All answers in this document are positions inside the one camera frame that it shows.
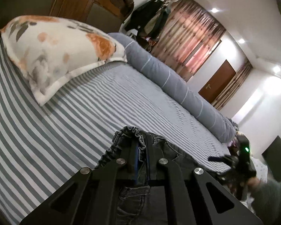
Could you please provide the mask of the grey sleeved right forearm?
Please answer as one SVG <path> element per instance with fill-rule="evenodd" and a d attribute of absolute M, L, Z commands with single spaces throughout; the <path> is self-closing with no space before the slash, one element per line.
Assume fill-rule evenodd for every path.
<path fill-rule="evenodd" d="M 281 182 L 268 180 L 250 192 L 252 208 L 263 224 L 281 224 Z"/>

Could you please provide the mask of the person right hand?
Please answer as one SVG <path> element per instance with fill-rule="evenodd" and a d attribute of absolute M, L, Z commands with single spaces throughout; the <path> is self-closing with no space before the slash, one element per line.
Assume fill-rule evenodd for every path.
<path fill-rule="evenodd" d="M 257 189 L 260 184 L 261 184 L 261 180 L 258 179 L 257 177 L 250 178 L 246 183 L 249 192 L 252 192 L 255 189 Z"/>

